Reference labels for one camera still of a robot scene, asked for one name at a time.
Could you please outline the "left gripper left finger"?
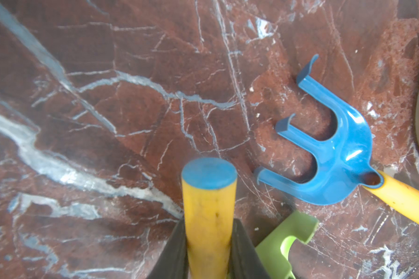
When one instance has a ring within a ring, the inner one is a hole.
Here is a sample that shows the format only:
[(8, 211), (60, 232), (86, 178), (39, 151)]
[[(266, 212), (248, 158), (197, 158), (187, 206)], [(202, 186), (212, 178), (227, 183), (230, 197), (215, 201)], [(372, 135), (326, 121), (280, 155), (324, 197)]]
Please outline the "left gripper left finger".
[(154, 268), (147, 279), (187, 279), (189, 262), (187, 258), (187, 242), (185, 220), (181, 219), (161, 252)]

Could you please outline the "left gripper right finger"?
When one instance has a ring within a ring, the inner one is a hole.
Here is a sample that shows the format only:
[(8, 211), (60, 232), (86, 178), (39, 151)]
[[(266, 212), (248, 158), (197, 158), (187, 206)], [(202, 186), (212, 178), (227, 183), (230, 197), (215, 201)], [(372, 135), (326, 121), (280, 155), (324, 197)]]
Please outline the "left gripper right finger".
[(239, 219), (233, 220), (230, 245), (229, 279), (270, 279)]

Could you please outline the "green rake wooden handle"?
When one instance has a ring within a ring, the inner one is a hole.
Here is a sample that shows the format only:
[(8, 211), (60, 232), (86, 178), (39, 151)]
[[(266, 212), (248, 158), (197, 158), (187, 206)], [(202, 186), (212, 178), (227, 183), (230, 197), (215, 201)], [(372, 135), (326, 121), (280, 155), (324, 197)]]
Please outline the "green rake wooden handle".
[(296, 240), (308, 244), (318, 229), (314, 216), (294, 211), (257, 246), (256, 253), (272, 279), (294, 279), (289, 252)]

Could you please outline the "yellow shovel yellow handle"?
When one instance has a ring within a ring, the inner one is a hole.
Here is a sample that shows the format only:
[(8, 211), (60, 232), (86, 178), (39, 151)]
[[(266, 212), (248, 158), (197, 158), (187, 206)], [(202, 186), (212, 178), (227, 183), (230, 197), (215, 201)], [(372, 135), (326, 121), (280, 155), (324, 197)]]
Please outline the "yellow shovel yellow handle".
[(228, 274), (237, 170), (221, 158), (199, 158), (182, 170), (187, 256), (194, 279)]

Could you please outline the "blue fork yellow handle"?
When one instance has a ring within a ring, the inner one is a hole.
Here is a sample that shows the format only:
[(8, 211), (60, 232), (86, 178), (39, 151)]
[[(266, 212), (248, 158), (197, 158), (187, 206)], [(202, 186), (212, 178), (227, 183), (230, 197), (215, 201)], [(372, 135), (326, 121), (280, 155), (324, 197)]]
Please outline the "blue fork yellow handle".
[(371, 129), (362, 114), (310, 76), (318, 55), (298, 74), (296, 83), (315, 100), (333, 111), (337, 128), (333, 136), (319, 141), (291, 124), (292, 117), (278, 121), (275, 131), (311, 153), (317, 164), (313, 178), (297, 183), (272, 170), (258, 167), (258, 183), (288, 193), (313, 205), (333, 205), (347, 198), (358, 186), (419, 225), (419, 190), (379, 172), (371, 166)]

